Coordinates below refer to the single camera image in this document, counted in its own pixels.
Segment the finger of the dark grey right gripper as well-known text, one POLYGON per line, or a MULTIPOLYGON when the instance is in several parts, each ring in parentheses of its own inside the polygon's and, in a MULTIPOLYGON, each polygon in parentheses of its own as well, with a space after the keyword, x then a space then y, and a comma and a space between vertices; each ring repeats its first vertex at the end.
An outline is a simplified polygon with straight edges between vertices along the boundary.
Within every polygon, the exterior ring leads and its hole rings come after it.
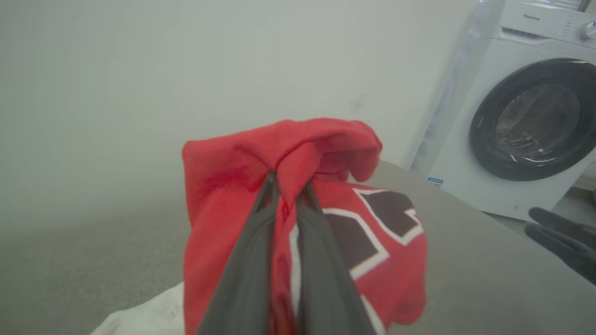
POLYGON ((531 208, 528 214, 539 225, 551 231, 581 242, 588 247, 596 246, 596 229, 592 226, 571 221, 543 208, 531 208))
POLYGON ((591 284, 596 284, 595 250, 587 245, 536 223, 525 227, 525 234, 534 242, 556 255, 570 269, 591 284))

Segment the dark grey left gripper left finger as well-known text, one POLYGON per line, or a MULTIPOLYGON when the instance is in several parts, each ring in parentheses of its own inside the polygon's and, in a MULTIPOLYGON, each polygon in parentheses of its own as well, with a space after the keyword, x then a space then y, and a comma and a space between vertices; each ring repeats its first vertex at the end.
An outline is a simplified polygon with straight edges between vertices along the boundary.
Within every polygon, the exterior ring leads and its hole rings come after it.
POLYGON ((266 335, 278 178, 267 174, 198 326, 199 335, 266 335))

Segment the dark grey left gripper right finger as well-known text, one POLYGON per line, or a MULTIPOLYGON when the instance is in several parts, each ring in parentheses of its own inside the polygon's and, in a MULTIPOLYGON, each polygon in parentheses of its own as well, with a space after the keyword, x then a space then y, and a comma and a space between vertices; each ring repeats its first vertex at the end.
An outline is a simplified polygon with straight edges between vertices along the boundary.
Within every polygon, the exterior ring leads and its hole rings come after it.
POLYGON ((296 333, 375 334, 310 182, 298 196, 296 210, 302 271, 296 333))

